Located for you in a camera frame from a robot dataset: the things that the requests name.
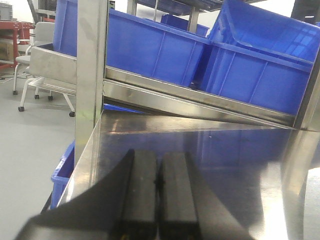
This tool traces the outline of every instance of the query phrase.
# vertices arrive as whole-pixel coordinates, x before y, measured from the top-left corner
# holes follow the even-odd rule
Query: blue plastic bin
[[[66,185],[70,179],[75,165],[75,142],[71,143],[60,159],[60,162],[54,170],[51,181],[53,182],[53,190],[51,196],[50,209],[57,207],[57,204],[64,192]]]
[[[53,50],[77,55],[77,0],[58,0]],[[110,9],[107,65],[189,86],[210,40]]]
[[[241,0],[224,1],[208,37],[213,42],[311,62],[320,45],[318,27]]]
[[[299,64],[215,43],[200,90],[296,115],[312,67],[305,61]]]
[[[77,55],[78,0],[58,0],[53,33],[53,50]]]
[[[188,21],[187,20],[182,19],[180,17],[173,16],[171,14],[163,15],[161,17],[161,23],[167,24],[169,26],[172,26],[172,27],[175,27],[178,29],[182,29],[182,30],[188,29]],[[197,24],[195,34],[205,37],[208,33],[208,30],[209,30],[209,27]]]
[[[112,110],[112,111],[143,114],[142,111],[137,111],[137,110],[133,110],[133,109],[130,109],[130,108],[125,108],[125,107],[121,107],[121,106],[115,106],[115,105],[106,104],[106,103],[103,105],[103,109],[104,110]]]

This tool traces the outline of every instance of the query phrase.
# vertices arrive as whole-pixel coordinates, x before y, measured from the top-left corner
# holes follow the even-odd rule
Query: metal frame
[[[134,12],[137,2],[131,0],[131,3],[128,9]],[[318,122],[320,113],[319,56],[297,116],[194,91],[111,67],[106,68],[106,79],[103,86],[108,9],[107,2],[104,0],[79,0],[78,2],[80,17],[78,18],[76,86],[76,162],[101,113],[103,95],[119,103],[171,116],[320,131]]]
[[[199,17],[200,9],[193,6],[191,8],[191,13],[189,17],[189,22],[188,22],[188,28],[187,30],[196,33],[197,31],[197,22],[198,22],[198,17]]]
[[[30,11],[32,13],[32,17],[33,17],[34,23],[36,24],[37,22],[39,22],[39,16],[37,15],[34,3],[33,3],[32,0],[27,0],[27,2],[29,4]]]
[[[102,111],[108,11],[109,1],[78,1],[75,164]]]
[[[294,127],[320,131],[320,52],[316,57]]]
[[[136,0],[128,0],[126,12],[128,14],[133,15],[133,16],[137,15],[137,1]]]
[[[153,90],[160,94],[167,94],[169,96],[178,97],[187,101],[209,105],[238,114],[244,114],[280,125],[292,127],[295,121],[295,116],[293,115],[236,101],[222,96],[213,95],[207,92],[195,91],[190,88],[174,85],[169,82],[150,79],[114,67],[107,66],[106,73],[106,78],[109,80],[115,80],[117,82],[137,86],[142,89]]]

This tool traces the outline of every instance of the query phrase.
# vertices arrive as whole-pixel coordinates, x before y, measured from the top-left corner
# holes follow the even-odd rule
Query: gray floor
[[[41,91],[35,100],[29,87],[25,112],[18,112],[23,84],[19,79],[15,96],[13,81],[0,84],[1,240],[12,240],[29,217],[40,213],[53,187],[50,176],[75,135],[75,118],[59,93],[48,101]]]

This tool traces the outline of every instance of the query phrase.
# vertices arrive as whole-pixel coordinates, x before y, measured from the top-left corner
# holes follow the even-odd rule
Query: metal post
[[[320,52],[316,57],[294,128],[320,131]]]
[[[131,14],[133,16],[137,15],[137,0],[128,0],[126,13]]]
[[[109,1],[78,0],[75,163],[102,111],[108,12]]]
[[[188,31],[192,33],[196,33],[197,31],[197,22],[199,17],[199,8],[193,6],[191,8],[190,17],[189,17],[189,23],[188,23]]]
[[[32,0],[27,0],[27,2],[28,2],[28,4],[29,4],[29,7],[30,7],[30,10],[31,10],[31,13],[32,13],[32,17],[33,17],[34,23],[36,24],[37,22],[39,22],[39,16],[38,16],[38,14],[36,13],[34,3],[32,2]]]
[[[306,215],[302,201],[305,200],[308,170],[316,156],[319,140],[318,132],[293,131],[282,158],[282,197],[288,239],[300,239],[304,232]]]
[[[316,14],[314,15],[314,23],[320,22],[320,4],[317,5],[318,10],[316,11]]]

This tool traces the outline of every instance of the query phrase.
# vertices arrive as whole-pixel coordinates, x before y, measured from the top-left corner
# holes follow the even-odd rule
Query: office chair
[[[20,105],[18,107],[19,112],[25,111],[25,100],[26,100],[28,86],[36,87],[36,89],[50,90],[50,92],[52,91],[56,93],[61,93],[71,110],[69,112],[69,116],[70,117],[76,116],[76,110],[69,99],[69,96],[76,96],[76,85],[69,82],[63,82],[63,81],[50,79],[43,76],[40,76],[37,78],[29,78],[25,81],[22,95],[21,95]]]
[[[17,65],[16,65],[16,67],[14,69],[13,91],[12,91],[13,95],[18,95],[18,91],[17,91],[16,88],[17,88],[17,75],[18,75],[18,70],[19,70],[20,66],[27,67],[25,69],[25,72],[29,73],[28,72],[28,69],[29,69],[28,66],[30,65],[30,59],[31,59],[31,56],[29,55],[29,53],[32,51],[32,47],[33,46],[39,46],[39,45],[52,43],[53,38],[54,38],[54,28],[55,28],[55,24],[53,22],[41,21],[41,22],[38,22],[35,25],[34,43],[30,44],[30,46],[25,51],[25,55],[18,56],[18,57],[15,58],[15,61],[17,62]],[[35,89],[35,93],[34,93],[34,98],[35,99],[39,99],[38,92],[39,92],[39,89],[36,88]],[[49,93],[48,99],[49,100],[53,100],[53,96],[52,96],[52,92],[51,91]]]

